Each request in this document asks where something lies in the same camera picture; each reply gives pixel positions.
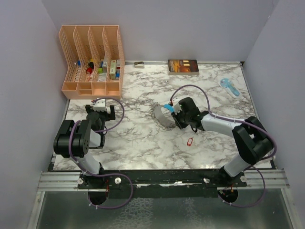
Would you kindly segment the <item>red key tag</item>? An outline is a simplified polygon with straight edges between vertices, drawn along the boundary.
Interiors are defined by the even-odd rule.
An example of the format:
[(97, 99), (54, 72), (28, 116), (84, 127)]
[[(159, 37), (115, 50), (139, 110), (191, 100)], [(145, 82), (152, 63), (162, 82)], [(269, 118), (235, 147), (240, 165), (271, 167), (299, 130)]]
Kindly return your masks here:
[(191, 146), (191, 145), (193, 144), (193, 142), (194, 142), (194, 138), (193, 138), (193, 137), (190, 137), (190, 138), (187, 140), (186, 145), (187, 145), (187, 146)]

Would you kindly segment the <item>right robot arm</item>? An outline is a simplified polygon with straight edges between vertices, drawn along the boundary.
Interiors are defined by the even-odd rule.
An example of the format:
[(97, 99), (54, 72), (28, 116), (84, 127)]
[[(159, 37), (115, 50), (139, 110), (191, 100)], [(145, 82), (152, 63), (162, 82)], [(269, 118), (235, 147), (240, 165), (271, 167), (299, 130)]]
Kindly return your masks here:
[(171, 115), (180, 129), (190, 126), (194, 132), (213, 131), (235, 140), (238, 154), (220, 169), (219, 181), (225, 187), (232, 185), (238, 174), (275, 149), (275, 143), (254, 116), (234, 120), (209, 111), (201, 112), (190, 97), (171, 100), (170, 105)]

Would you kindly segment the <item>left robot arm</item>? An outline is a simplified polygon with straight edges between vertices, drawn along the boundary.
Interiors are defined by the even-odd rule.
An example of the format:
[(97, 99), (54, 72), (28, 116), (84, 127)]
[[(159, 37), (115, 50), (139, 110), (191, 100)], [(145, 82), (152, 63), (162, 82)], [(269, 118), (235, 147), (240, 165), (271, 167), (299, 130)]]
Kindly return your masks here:
[(105, 145), (107, 127), (105, 123), (116, 119), (114, 105), (107, 107), (86, 105), (86, 119), (79, 122), (64, 120), (53, 142), (57, 155), (74, 162), (94, 188), (105, 184), (103, 167), (89, 152), (102, 149)]

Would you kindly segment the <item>metal keyring holder blue handle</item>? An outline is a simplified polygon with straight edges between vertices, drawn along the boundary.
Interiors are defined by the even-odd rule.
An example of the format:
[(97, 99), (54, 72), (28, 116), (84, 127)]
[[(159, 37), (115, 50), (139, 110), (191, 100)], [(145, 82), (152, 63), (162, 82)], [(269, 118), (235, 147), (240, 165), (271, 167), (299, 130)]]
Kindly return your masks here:
[(151, 107), (151, 117), (154, 120), (154, 122), (161, 128), (170, 131), (176, 127), (175, 121), (167, 117), (163, 112), (162, 112), (163, 106), (155, 103)]

